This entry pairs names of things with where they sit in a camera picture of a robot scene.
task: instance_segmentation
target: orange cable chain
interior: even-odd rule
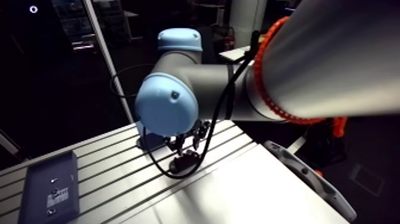
[[[264,103],[278,116],[288,120],[292,123],[299,124],[299,125],[312,125],[318,122],[325,120],[325,118],[314,118],[314,119],[305,119],[300,117],[295,117],[293,115],[288,114],[287,112],[283,111],[279,108],[269,97],[267,91],[263,85],[263,73],[262,73],[262,66],[263,66],[263,56],[267,45],[271,42],[273,35],[282,27],[282,25],[288,21],[289,17],[283,17],[280,20],[276,21],[268,32],[264,36],[264,40],[262,40],[261,46],[258,49],[257,55],[255,56],[254,60],[254,80],[255,86],[257,87],[257,91],[260,94]],[[344,136],[344,128],[346,125],[347,117],[335,117],[333,118],[333,135],[335,137],[342,137]]]

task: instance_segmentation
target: light blue joint cap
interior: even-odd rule
[[[181,80],[156,72],[143,81],[135,111],[146,129],[157,135],[176,136],[190,131],[199,108],[193,92]]]
[[[203,51],[201,35],[197,30],[189,28],[172,28],[158,34],[159,51]]]

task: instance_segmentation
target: black cable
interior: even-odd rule
[[[190,170],[189,172],[185,173],[184,175],[172,175],[172,174],[169,174],[167,171],[165,171],[157,163],[157,161],[155,160],[155,158],[154,158],[153,154],[151,153],[150,149],[147,147],[146,128],[143,127],[143,146],[148,151],[148,153],[150,155],[150,158],[153,161],[153,163],[155,164],[155,166],[157,167],[157,169],[160,170],[160,172],[163,175],[166,175],[167,177],[169,177],[171,179],[184,179],[184,178],[188,178],[189,176],[194,174],[199,169],[200,165],[204,161],[205,155],[207,154],[208,147],[210,146],[211,138],[213,137],[215,124],[217,123],[218,115],[220,113],[221,106],[222,106],[222,104],[223,104],[223,102],[225,100],[225,97],[227,96],[228,91],[230,90],[230,88],[235,84],[235,81],[239,78],[239,76],[247,68],[247,65],[250,63],[250,61],[252,61],[254,59],[256,53],[257,53],[257,49],[252,49],[249,52],[248,57],[239,66],[239,68],[236,70],[235,74],[232,76],[232,78],[229,80],[228,84],[225,86],[224,91],[222,92],[222,94],[221,94],[221,96],[220,96],[220,98],[218,100],[218,103],[215,106],[214,114],[212,115],[212,121],[211,121],[211,125],[210,125],[210,130],[208,131],[208,136],[207,136],[207,140],[205,141],[205,146],[204,146],[203,152],[202,152],[202,154],[200,156],[199,161],[196,163],[195,167],[193,167],[192,170]]]
[[[137,94],[120,95],[117,91],[115,91],[115,89],[114,89],[114,82],[115,82],[115,79],[118,78],[119,75],[121,75],[121,73],[123,73],[123,72],[125,72],[125,71],[131,70],[131,69],[137,69],[137,68],[141,68],[141,67],[147,67],[147,66],[154,66],[154,64],[140,64],[140,65],[136,65],[136,66],[130,66],[130,67],[127,67],[127,68],[125,68],[125,69],[122,69],[122,70],[118,71],[118,72],[111,78],[111,80],[110,80],[110,90],[111,90],[111,92],[112,92],[114,95],[116,95],[117,97],[120,97],[120,98],[135,97]]]

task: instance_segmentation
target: dark blue tray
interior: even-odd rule
[[[62,224],[78,215],[78,173],[74,152],[28,168],[18,224]]]

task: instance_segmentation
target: red object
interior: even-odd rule
[[[264,88],[263,84],[263,56],[267,45],[270,43],[274,34],[284,25],[286,21],[288,21],[289,17],[283,17],[280,20],[276,21],[268,32],[264,36],[264,40],[262,40],[261,46],[258,49],[257,55],[254,60],[254,80],[255,85],[257,87],[257,91],[261,96],[264,103],[278,116],[284,118],[285,120],[296,123],[299,125],[312,125],[318,122],[325,120],[325,118],[313,118],[313,119],[305,119],[301,117],[295,117],[293,115],[288,114],[283,111],[281,108],[276,105],[267,91]],[[335,137],[342,137],[345,133],[344,128],[346,125],[347,118],[346,117],[335,117],[333,119],[334,127],[333,127],[333,135]]]
[[[228,30],[228,34],[224,38],[224,42],[225,42],[225,51],[229,51],[235,48],[235,31],[233,31],[233,28],[230,28]]]
[[[314,170],[318,175],[320,175],[321,177],[323,177],[322,172],[319,170]]]

